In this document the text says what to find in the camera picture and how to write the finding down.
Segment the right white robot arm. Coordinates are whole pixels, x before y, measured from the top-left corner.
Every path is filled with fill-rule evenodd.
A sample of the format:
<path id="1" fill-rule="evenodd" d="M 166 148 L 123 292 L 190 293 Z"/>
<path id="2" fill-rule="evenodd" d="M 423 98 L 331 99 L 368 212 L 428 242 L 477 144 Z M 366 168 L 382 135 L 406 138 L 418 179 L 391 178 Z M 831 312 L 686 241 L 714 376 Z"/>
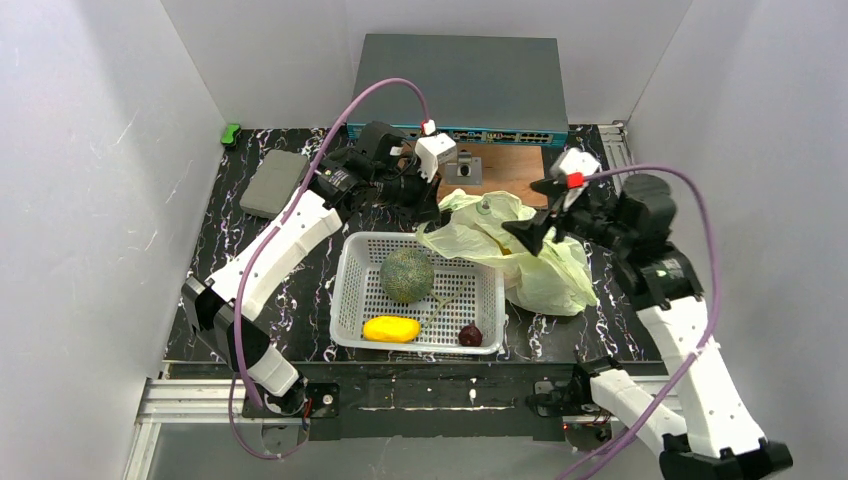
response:
<path id="1" fill-rule="evenodd" d="M 599 464 L 640 441 L 666 479 L 768 479 L 790 469 L 788 446 L 770 440 L 748 412 L 714 340 L 719 298 L 705 298 L 692 263 L 669 239 L 677 210 L 668 183 L 632 175 L 612 203 L 583 199 L 584 183 L 581 174 L 534 182 L 550 208 L 504 229 L 532 254 L 546 238 L 569 234 L 609 250 L 615 281 L 669 373 L 651 394 L 611 358 L 577 367 L 565 397 L 591 402 L 625 426 L 599 449 Z"/>

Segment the light green plastic bag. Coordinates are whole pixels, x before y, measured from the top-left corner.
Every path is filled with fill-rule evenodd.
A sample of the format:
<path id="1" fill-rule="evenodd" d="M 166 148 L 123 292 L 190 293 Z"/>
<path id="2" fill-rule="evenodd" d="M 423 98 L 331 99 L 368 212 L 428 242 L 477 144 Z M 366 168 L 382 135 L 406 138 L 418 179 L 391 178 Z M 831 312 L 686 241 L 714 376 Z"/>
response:
<path id="1" fill-rule="evenodd" d="M 574 316 L 598 305 L 588 255 L 582 242 L 543 239 L 543 249 L 530 253 L 502 228 L 507 221 L 528 220 L 536 210 L 505 191 L 471 195 L 456 189 L 440 203 L 450 220 L 430 230 L 416 228 L 423 246 L 447 259 L 460 258 L 492 267 L 503 275 L 505 297 L 514 305 L 544 315 Z"/>

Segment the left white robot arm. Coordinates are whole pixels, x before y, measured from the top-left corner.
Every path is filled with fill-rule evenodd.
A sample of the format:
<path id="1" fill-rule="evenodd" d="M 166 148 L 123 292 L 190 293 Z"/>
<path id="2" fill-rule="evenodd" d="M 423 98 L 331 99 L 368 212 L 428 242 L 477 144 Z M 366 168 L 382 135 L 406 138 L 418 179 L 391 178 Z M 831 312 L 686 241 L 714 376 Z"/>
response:
<path id="1" fill-rule="evenodd" d="M 254 323 L 291 271 L 372 206 L 393 207 L 414 221 L 439 216 L 438 167 L 456 149 L 434 120 L 421 124 L 412 150 L 404 131 L 373 121 L 354 145 L 331 151 L 338 131 L 330 129 L 282 212 L 223 268 L 204 280 L 190 275 L 181 288 L 193 334 L 241 378 L 258 407 L 272 399 L 296 411 L 304 401 L 303 374 Z"/>

